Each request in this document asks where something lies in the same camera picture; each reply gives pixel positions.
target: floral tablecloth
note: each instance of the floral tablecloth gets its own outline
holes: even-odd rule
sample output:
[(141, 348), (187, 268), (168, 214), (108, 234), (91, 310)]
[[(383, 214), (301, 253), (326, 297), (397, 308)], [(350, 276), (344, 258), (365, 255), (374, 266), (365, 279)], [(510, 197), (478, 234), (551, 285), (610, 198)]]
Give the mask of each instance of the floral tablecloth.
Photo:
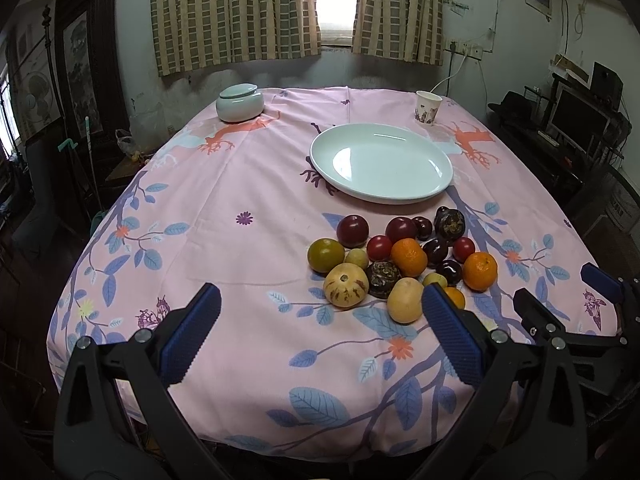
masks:
[[(498, 261), (468, 309), (517, 341), (511, 298), (529, 289), (573, 332), (613, 335), (613, 309), (580, 280), (593, 259), (558, 205), (485, 126), (450, 99), (431, 125), (415, 95), (389, 90), (268, 89), (257, 119), (225, 124), (211, 104), (133, 179), (82, 253), (55, 308), (47, 348), (58, 386), (76, 340), (123, 341), (185, 306), (204, 282), (222, 314), (170, 393), (202, 438), (263, 454), (356, 460), (421, 449), (452, 426), (472, 389), (421, 319), (394, 323), (383, 301), (336, 310), (306, 264), (309, 244), (347, 214), (371, 235), (394, 216), (466, 217), (478, 250)], [(316, 135), (344, 123), (387, 123), (430, 137), (454, 181), (414, 205), (375, 205), (326, 183), (310, 164)], [(126, 385), (132, 416), (139, 408)]]

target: white plate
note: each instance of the white plate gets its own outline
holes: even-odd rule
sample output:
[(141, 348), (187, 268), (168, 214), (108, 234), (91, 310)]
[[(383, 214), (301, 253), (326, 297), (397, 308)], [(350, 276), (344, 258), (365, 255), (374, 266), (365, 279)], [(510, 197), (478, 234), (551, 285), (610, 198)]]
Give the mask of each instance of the white plate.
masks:
[(311, 161), (341, 191), (381, 204), (411, 204), (453, 179), (449, 157), (429, 139), (386, 124), (343, 124), (311, 143)]

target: metal screw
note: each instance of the metal screw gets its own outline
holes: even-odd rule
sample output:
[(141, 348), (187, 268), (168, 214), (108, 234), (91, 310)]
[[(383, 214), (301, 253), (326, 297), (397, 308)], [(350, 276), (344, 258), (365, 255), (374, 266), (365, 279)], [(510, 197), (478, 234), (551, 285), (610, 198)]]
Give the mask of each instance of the metal screw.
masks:
[(506, 343), (509, 340), (509, 335), (504, 330), (493, 330), (491, 332), (491, 339), (496, 343)]
[(85, 335), (83, 335), (80, 339), (78, 339), (78, 341), (76, 342), (76, 346), (81, 349), (84, 350), (85, 348), (87, 348), (89, 345), (91, 344), (91, 338), (87, 337)]
[(151, 330), (149, 330), (148, 328), (141, 328), (133, 335), (133, 339), (135, 339), (139, 343), (146, 343), (151, 339), (152, 335), (153, 332), (151, 332)]
[(564, 339), (558, 336), (556, 336), (551, 340), (551, 345), (556, 350), (563, 350), (566, 347), (566, 343), (564, 342)]

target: orange fruit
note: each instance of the orange fruit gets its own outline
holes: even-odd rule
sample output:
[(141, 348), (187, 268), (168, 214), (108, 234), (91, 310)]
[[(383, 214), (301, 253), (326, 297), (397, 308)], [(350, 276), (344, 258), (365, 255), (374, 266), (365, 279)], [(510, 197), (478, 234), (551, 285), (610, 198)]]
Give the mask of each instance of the orange fruit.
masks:
[(462, 267), (462, 279), (471, 290), (484, 292), (498, 278), (498, 264), (489, 253), (473, 253)]
[(466, 305), (465, 295), (457, 290), (454, 286), (447, 286), (444, 289), (445, 294), (449, 297), (453, 304), (460, 310), (463, 310)]
[(403, 238), (391, 247), (391, 261), (409, 278), (420, 276), (427, 268), (427, 254), (414, 238)]

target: jar lid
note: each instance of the jar lid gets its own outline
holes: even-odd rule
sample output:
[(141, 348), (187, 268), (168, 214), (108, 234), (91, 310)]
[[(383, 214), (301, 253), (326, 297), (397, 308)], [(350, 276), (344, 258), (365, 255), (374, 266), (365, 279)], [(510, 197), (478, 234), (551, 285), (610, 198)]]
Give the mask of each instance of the jar lid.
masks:
[(225, 88), (220, 92), (221, 99), (234, 99), (236, 97), (244, 97), (254, 93), (258, 89), (257, 85), (251, 83), (242, 83), (239, 85), (233, 85), (229, 88)]

